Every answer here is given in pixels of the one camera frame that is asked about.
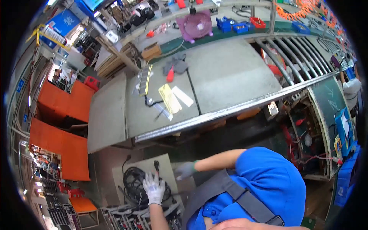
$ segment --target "yellow paper label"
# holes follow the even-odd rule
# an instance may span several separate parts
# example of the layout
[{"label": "yellow paper label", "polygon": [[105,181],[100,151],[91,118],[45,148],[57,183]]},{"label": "yellow paper label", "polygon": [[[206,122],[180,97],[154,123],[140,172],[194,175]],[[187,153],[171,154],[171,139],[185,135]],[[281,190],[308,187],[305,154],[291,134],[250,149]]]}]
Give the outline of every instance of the yellow paper label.
[{"label": "yellow paper label", "polygon": [[181,110],[181,105],[168,84],[161,86],[161,88],[159,88],[159,93],[163,102],[165,103],[167,110],[171,114],[175,114]]}]

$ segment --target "orange cone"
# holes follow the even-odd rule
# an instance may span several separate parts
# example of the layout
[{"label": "orange cone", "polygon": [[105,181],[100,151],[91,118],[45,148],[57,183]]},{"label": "orange cone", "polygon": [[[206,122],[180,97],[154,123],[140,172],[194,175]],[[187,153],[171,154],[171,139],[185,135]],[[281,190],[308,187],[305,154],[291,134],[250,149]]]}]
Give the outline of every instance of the orange cone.
[{"label": "orange cone", "polygon": [[174,66],[171,66],[171,69],[169,71],[169,73],[166,76],[166,81],[167,82],[173,82],[174,80]]},{"label": "orange cone", "polygon": [[147,37],[150,37],[152,38],[153,36],[155,35],[155,32],[153,30],[150,30],[148,33],[147,33]]}]

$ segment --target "hand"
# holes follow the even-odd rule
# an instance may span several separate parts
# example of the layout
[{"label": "hand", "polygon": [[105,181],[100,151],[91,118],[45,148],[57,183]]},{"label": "hand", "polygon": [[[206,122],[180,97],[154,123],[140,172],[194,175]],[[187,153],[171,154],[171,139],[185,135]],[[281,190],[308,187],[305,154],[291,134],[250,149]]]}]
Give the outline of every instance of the hand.
[{"label": "hand", "polygon": [[162,198],[165,192],[165,181],[161,180],[159,183],[159,175],[156,172],[155,178],[153,179],[152,173],[146,173],[146,178],[143,179],[143,188],[148,196],[148,206],[151,204],[162,205]]},{"label": "hand", "polygon": [[180,165],[175,170],[175,174],[179,174],[176,179],[183,180],[193,175],[193,173],[197,172],[197,170],[194,168],[194,164],[195,162],[185,162],[184,164]]}]

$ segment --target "orange stool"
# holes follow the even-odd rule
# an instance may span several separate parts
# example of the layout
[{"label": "orange stool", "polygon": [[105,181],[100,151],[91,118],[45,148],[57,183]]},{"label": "orange stool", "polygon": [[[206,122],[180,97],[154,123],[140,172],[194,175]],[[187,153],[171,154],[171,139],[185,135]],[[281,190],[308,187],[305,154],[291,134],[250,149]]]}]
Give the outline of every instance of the orange stool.
[{"label": "orange stool", "polygon": [[93,89],[95,92],[99,90],[100,83],[101,82],[99,80],[96,80],[94,77],[91,76],[88,76],[83,82],[83,84]]},{"label": "orange stool", "polygon": [[80,188],[71,189],[71,190],[68,190],[68,195],[69,195],[69,198],[83,197],[84,196],[84,191],[81,190]]}]

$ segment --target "red plastic stool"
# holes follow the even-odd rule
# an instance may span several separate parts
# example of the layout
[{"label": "red plastic stool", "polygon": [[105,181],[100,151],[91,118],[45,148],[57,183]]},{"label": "red plastic stool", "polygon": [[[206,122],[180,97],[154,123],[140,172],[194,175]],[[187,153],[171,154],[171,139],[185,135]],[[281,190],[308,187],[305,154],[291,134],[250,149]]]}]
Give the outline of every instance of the red plastic stool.
[{"label": "red plastic stool", "polygon": [[70,190],[70,187],[67,184],[61,183],[60,181],[57,181],[57,186],[62,193],[68,193],[68,191]]},{"label": "red plastic stool", "polygon": [[99,80],[96,80],[94,77],[91,76],[88,76],[83,82],[83,84],[93,89],[95,92],[99,90],[100,83],[101,82]]},{"label": "red plastic stool", "polygon": [[72,197],[84,197],[84,191],[80,188],[68,190],[69,198]]}]

